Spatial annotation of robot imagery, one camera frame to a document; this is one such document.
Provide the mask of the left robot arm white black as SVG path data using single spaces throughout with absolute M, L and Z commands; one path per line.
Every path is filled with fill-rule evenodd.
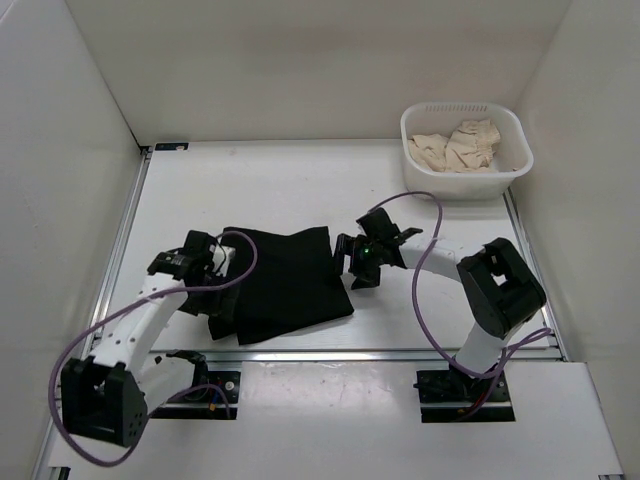
M 181 247 L 156 255 L 134 302 L 103 320 L 109 330 L 85 357 L 61 355 L 53 371 L 61 434 L 134 447 L 166 402 L 224 400 L 221 387 L 209 381 L 202 354 L 151 351 L 177 312 L 215 316 L 226 310 L 226 300 L 255 268 L 257 248 L 249 241 L 249 265 L 232 272 L 236 250 L 223 243 L 231 235 L 189 231 Z

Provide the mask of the black label sticker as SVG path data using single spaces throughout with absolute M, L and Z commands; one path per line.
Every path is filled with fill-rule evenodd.
M 188 148 L 188 142 L 162 142 L 154 146 L 155 151 L 186 151 Z

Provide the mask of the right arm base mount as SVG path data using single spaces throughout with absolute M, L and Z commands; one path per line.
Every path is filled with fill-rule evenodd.
M 413 387 L 418 392 L 423 424 L 516 420 L 504 373 L 497 379 L 475 379 L 453 367 L 418 370 Z

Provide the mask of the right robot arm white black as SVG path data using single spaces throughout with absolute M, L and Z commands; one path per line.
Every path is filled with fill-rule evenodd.
M 512 340 L 546 305 L 547 297 L 509 240 L 498 237 L 469 249 L 416 227 L 402 230 L 383 208 L 357 223 L 360 234 L 340 234 L 334 250 L 336 270 L 353 276 L 352 289 L 378 287 L 384 266 L 411 271 L 414 308 L 419 306 L 418 281 L 423 272 L 462 286 L 474 324 L 458 352 L 443 356 L 449 365 L 443 393 L 470 400 L 486 383 L 495 387 L 517 350 L 550 335 L 550 329 L 540 328 L 519 342 Z

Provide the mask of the black trousers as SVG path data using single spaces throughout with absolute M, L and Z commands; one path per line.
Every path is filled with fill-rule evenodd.
M 340 275 L 334 270 L 329 228 L 315 226 L 281 235 L 241 227 L 227 227 L 221 243 L 235 249 L 230 277 L 255 268 L 236 286 L 232 314 L 210 317 L 209 333 L 220 340 L 236 335 L 240 345 L 266 341 L 354 313 Z

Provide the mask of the beige trousers in basket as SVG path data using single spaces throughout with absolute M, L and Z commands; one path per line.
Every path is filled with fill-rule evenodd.
M 494 153 L 501 142 L 490 119 L 465 120 L 449 136 L 414 135 L 408 141 L 411 158 L 436 173 L 493 173 Z

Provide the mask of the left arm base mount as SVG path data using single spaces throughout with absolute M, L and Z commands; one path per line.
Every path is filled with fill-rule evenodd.
M 190 350 L 174 350 L 153 358 L 151 392 L 167 393 L 154 409 L 155 419 L 235 420 L 241 390 L 239 368 L 219 367 L 206 356 Z

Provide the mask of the aluminium frame rail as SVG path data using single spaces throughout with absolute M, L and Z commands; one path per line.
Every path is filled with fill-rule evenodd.
M 434 206 L 404 196 L 397 140 L 199 142 L 150 153 L 125 239 L 101 300 L 130 303 L 157 252 L 191 229 L 230 225 L 289 234 L 326 225 L 356 231 L 385 201 L 401 226 L 430 230 Z M 618 479 L 622 468 L 587 367 L 554 339 L 521 350 L 506 375 L 515 418 L 425 424 L 414 389 L 439 367 L 411 308 L 411 275 L 387 269 L 352 296 L 355 314 L 241 347 L 174 316 L 157 352 L 203 351 L 240 372 L 234 421 L 154 419 L 136 452 L 110 469 L 52 434 L 44 463 L 58 479 Z

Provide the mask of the white plastic basket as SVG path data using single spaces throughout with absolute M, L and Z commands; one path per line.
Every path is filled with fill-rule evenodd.
M 400 128 L 406 187 L 444 200 L 497 198 L 534 164 L 520 120 L 496 104 L 419 103 Z

